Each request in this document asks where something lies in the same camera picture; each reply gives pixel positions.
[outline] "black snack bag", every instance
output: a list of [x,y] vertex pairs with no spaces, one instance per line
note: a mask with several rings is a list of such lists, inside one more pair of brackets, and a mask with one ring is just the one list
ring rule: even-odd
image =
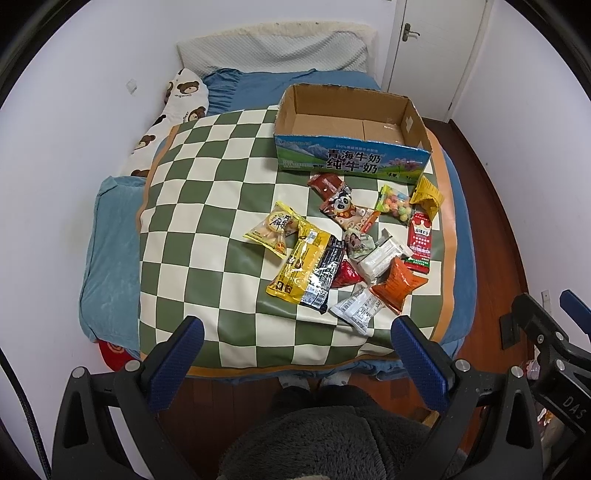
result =
[[330,286],[339,271],[344,256],[345,242],[337,240],[334,235],[331,235],[322,259],[310,275],[310,283],[300,300],[300,305],[318,310],[320,313],[326,313]]

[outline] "orange snack bag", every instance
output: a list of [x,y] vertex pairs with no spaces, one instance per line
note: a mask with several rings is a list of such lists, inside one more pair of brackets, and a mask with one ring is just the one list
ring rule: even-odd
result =
[[394,257],[390,264],[388,279],[370,288],[377,298],[382,300],[391,310],[400,314],[404,299],[415,288],[427,283],[428,279],[411,272],[400,257]]

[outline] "blue bedsheet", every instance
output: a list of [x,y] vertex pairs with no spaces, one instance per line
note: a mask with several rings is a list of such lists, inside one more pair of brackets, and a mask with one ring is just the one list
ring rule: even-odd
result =
[[[375,81],[360,72],[243,73],[218,70],[203,79],[209,88],[209,115],[275,105],[289,85],[316,83],[378,90]],[[476,264],[466,200],[457,171],[444,152],[456,211],[456,279],[452,321],[442,341],[443,349],[455,356],[472,327],[476,309]],[[120,345],[134,354],[139,345],[139,239],[135,214],[139,209],[145,179],[117,177],[101,185],[95,204],[95,223],[90,239],[85,279],[80,293],[80,324],[91,339]],[[355,370],[389,380],[405,375],[400,361],[354,362],[341,370]],[[323,377],[329,371],[294,371]],[[230,381],[254,380],[276,374],[253,375]]]
[[208,115],[244,110],[267,108],[276,105],[289,85],[313,83],[315,85],[343,85],[346,87],[379,90],[378,84],[362,72],[307,72],[244,73],[235,69],[217,70],[203,79],[209,89]]

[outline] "cardboard box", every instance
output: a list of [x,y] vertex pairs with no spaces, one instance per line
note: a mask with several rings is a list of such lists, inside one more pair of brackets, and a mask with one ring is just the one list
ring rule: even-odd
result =
[[416,183],[431,144],[413,103],[336,85],[290,86],[275,121],[282,170],[332,171]]

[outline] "door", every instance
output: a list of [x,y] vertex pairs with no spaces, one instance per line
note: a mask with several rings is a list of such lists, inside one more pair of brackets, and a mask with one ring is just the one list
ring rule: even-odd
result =
[[408,96],[421,116],[443,120],[466,70],[486,0],[398,1],[406,2],[406,9],[388,91]]

